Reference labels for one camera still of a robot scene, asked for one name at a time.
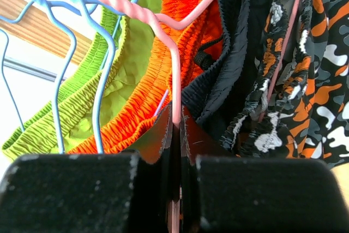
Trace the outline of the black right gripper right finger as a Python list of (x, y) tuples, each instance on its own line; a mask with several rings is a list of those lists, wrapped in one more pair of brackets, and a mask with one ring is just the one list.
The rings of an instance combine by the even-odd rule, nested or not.
[(182, 232), (348, 232), (348, 211), (318, 160), (237, 158), (183, 108)]

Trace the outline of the pink hanger of camouflage shorts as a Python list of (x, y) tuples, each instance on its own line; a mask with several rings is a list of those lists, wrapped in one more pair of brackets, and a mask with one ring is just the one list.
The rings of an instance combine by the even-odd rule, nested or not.
[[(155, 14), (151, 12), (149, 9), (142, 8), (138, 4), (131, 3), (129, 0), (97, 0), (102, 4), (106, 4), (115, 10), (118, 10), (125, 15), (129, 16), (132, 19), (138, 19), (148, 25), (151, 26), (155, 35), (162, 41), (163, 44), (168, 47), (171, 53), (172, 59), (172, 123), (174, 125), (174, 131), (179, 133), (179, 124), (180, 124), (180, 113), (181, 113), (181, 80), (180, 80), (180, 55), (178, 51), (178, 47), (175, 42), (162, 30), (160, 23), (164, 23), (170, 26), (173, 29), (183, 29), (187, 27), (190, 23), (192, 23), (199, 15), (203, 13), (203, 11), (213, 2), (213, 0), (202, 0), (201, 3), (195, 7), (191, 13), (186, 16), (181, 21), (175, 21), (167, 15)], [(268, 101), (271, 96), (272, 88), (275, 85), (276, 77), (278, 75), (279, 69), (282, 64), (282, 59), (285, 54), (285, 50), (287, 47), (287, 42), (290, 38), (290, 34), (292, 31), (292, 27), (294, 24), (294, 20), (298, 11), (300, 0), (294, 0), (294, 4), (292, 7), (292, 12), (290, 15), (289, 26), (287, 29), (287, 33), (285, 36), (285, 40), (282, 44), (280, 60), (277, 63), (275, 72), (273, 74), (272, 80), (270, 82), (269, 91), (268, 91)], [(95, 105), (93, 108), (93, 121), (96, 124), (93, 124), (93, 129), (96, 135), (96, 144), (98, 152), (103, 151), (103, 143), (101, 140), (100, 134), (100, 125), (99, 125), (99, 108), (100, 102), (99, 100), (95, 101)], [(169, 232), (179, 232), (180, 231), (180, 220), (179, 220), (179, 209), (180, 202), (179, 200), (171, 200), (168, 207), (168, 229)]]

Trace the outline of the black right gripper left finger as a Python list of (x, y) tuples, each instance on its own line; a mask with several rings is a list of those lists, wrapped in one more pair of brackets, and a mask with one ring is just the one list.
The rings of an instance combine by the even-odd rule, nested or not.
[(26, 154), (1, 181), (1, 232), (167, 232), (172, 109), (117, 154)]

